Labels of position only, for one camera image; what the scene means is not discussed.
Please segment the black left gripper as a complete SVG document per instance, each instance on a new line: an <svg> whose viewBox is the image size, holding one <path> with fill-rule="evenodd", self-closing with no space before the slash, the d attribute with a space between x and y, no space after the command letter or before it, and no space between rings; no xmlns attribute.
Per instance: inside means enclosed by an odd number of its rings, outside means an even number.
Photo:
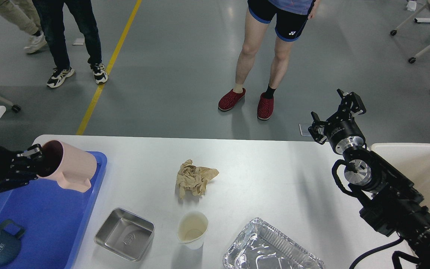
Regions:
<svg viewBox="0 0 430 269"><path fill-rule="evenodd" d="M13 160L24 162L42 162L44 160L43 147L34 144L24 152L7 150L0 146L0 193L29 184L38 178L38 166L11 165Z"/></svg>

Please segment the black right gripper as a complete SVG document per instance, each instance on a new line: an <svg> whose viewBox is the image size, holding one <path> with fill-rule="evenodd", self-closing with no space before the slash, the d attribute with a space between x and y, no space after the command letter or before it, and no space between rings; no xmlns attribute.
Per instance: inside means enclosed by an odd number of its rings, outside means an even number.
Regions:
<svg viewBox="0 0 430 269"><path fill-rule="evenodd" d="M341 89L337 89L336 92L341 98L334 114L337 122L328 123L326 126L327 121L321 121L317 113L311 112L313 122L308 127L308 132L318 144L323 145L328 139L333 151L342 155L348 148L365 144L365 136L357 125L355 117L365 114L367 110L361 97L355 92L347 93Z"/></svg>

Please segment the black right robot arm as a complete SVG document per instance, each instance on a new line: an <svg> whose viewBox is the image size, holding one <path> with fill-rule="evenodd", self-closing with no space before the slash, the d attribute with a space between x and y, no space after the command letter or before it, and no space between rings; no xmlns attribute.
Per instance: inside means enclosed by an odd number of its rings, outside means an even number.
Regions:
<svg viewBox="0 0 430 269"><path fill-rule="evenodd" d="M430 213L427 206L420 205L423 195L410 179L368 149L355 122L355 116L366 113L361 97L340 89L337 93L341 98L337 111L325 121L311 112L313 122L308 131L316 143L329 142L333 152L342 156L334 163L331 173L340 191L362 204L360 217L385 236L392 233L399 236L392 243L360 255L350 268L372 254L406 241L414 255L393 252L394 268L401 269L401 259L404 259L418 269L430 269Z"/></svg>

